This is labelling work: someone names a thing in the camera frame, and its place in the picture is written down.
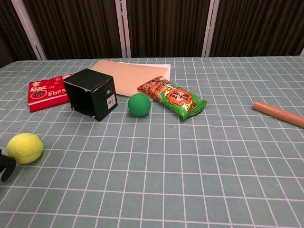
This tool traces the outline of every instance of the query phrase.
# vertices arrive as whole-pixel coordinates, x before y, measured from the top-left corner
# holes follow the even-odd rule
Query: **black clip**
[[[10,178],[16,168],[16,164],[15,158],[2,154],[2,150],[0,149],[0,174],[4,171],[1,176],[2,182]]]

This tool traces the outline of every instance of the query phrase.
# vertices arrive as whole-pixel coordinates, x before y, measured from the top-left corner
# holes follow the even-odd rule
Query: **dark brown curtain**
[[[23,0],[48,59],[115,58],[115,0]]]
[[[201,56],[209,0],[127,0],[132,57]]]
[[[212,57],[299,55],[304,0],[221,0]]]
[[[37,59],[11,0],[0,0],[0,67]]]

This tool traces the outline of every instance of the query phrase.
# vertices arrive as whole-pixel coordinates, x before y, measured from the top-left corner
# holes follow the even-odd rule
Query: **snack bag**
[[[207,104],[196,95],[173,85],[160,76],[139,86],[137,90],[176,112],[182,120],[199,114]]]

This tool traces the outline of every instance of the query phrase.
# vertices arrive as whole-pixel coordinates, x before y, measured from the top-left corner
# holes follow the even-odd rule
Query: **yellow tennis ball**
[[[8,156],[14,157],[21,164],[33,162],[40,157],[42,151],[42,140],[31,133],[18,134],[7,145]]]

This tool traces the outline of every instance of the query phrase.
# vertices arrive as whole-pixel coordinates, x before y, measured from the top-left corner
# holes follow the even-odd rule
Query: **red notebook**
[[[29,111],[35,112],[69,102],[62,80],[71,75],[73,73],[30,82],[28,85]]]

